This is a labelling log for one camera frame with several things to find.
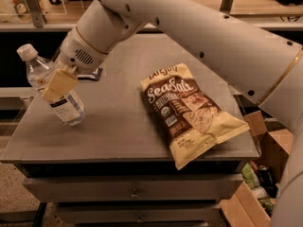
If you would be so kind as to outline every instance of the clear plastic bottle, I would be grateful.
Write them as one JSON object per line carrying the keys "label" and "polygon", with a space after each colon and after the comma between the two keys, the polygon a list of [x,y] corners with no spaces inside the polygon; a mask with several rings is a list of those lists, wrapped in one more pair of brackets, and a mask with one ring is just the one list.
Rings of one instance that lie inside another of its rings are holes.
{"label": "clear plastic bottle", "polygon": [[[22,61],[27,65],[27,80],[40,95],[51,80],[55,72],[55,63],[49,59],[38,56],[38,52],[31,44],[24,44],[17,49]],[[48,102],[50,108],[69,126],[79,124],[84,118],[84,105],[75,91],[71,90],[55,102]]]}

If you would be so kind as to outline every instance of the brown and yellow bag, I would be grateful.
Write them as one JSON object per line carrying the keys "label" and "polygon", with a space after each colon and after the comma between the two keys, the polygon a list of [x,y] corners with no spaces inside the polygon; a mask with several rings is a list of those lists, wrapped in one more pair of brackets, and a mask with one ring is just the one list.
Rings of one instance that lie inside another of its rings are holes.
{"label": "brown and yellow bag", "polygon": [[141,86],[169,131],[177,169],[249,130],[246,122],[222,111],[200,90],[185,64],[158,70],[143,79]]}

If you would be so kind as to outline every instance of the gray drawer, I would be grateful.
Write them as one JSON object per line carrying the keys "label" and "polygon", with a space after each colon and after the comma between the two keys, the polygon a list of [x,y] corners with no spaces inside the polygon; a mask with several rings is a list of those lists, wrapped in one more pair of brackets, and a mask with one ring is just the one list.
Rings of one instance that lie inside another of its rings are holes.
{"label": "gray drawer", "polygon": [[24,186],[42,202],[154,201],[229,199],[240,174],[114,176],[25,179]]}
{"label": "gray drawer", "polygon": [[57,215],[69,223],[151,223],[211,221],[218,219],[219,204],[181,203],[153,205],[77,205],[59,206]]}

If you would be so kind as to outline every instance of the drawer handle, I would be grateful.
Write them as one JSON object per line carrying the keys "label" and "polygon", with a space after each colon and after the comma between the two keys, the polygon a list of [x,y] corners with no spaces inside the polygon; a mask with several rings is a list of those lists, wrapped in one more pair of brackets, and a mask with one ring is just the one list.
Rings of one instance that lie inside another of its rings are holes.
{"label": "drawer handle", "polygon": [[134,200],[134,201],[139,199],[139,195],[138,195],[137,190],[135,188],[133,189],[133,193],[131,194],[131,199]]}
{"label": "drawer handle", "polygon": [[141,215],[138,216],[138,219],[136,220],[137,223],[143,223],[143,219]]}

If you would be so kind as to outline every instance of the gray tabletop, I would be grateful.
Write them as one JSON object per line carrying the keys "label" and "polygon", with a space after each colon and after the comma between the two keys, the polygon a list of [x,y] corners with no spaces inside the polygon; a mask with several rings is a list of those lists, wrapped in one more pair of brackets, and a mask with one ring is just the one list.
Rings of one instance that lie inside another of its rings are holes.
{"label": "gray tabletop", "polygon": [[[241,118],[227,84],[164,34],[139,34],[119,44],[102,64],[99,82],[81,82],[84,121],[65,126],[35,96],[0,161],[14,164],[172,160],[166,134],[141,94],[140,80],[185,63],[201,90]],[[200,159],[258,157],[249,132],[215,146]]]}

